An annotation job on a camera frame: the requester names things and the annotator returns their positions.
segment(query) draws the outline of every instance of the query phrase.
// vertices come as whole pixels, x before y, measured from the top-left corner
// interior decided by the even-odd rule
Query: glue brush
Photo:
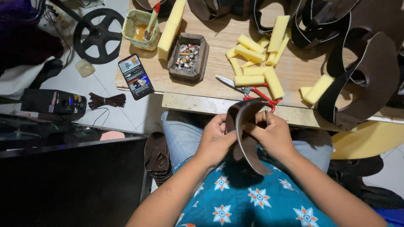
[[[151,33],[151,30],[152,30],[152,26],[156,22],[158,11],[160,11],[160,2],[156,4],[156,6],[153,9],[153,12],[151,13],[149,26],[146,28],[145,35],[143,36],[143,39],[145,41],[150,39],[150,33]]]

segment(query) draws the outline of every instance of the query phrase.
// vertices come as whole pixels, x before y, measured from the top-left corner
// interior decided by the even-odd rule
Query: scissors
[[[276,99],[275,101],[273,101],[272,99],[266,97],[261,91],[259,91],[258,89],[256,89],[256,87],[268,87],[267,83],[263,83],[260,85],[252,85],[251,87],[241,87],[241,88],[236,88],[236,86],[234,86],[234,82],[232,80],[229,80],[227,78],[221,77],[216,75],[216,77],[223,81],[224,83],[226,83],[227,85],[229,85],[230,87],[244,93],[244,98],[243,100],[247,100],[247,99],[253,99],[254,97],[249,96],[248,94],[250,93],[250,91],[252,90],[255,94],[257,94],[258,96],[260,96],[261,98],[265,99],[268,101],[268,106],[271,108],[271,113],[273,113],[275,111],[275,105],[279,103],[279,99]]]

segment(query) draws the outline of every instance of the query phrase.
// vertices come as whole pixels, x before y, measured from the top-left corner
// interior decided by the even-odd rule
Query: phone screen
[[[154,92],[152,83],[137,54],[123,59],[118,65],[135,100]]]

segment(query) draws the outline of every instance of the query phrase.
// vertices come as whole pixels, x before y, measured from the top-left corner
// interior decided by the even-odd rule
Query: person's left hand
[[[216,115],[206,126],[194,156],[207,168],[216,167],[226,156],[229,147],[236,142],[236,131],[225,135],[226,114]]]

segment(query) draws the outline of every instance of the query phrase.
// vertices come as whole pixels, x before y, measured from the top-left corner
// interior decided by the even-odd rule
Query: tattoo
[[[219,136],[212,136],[212,138],[210,139],[210,143],[217,142],[218,140],[219,140]]]

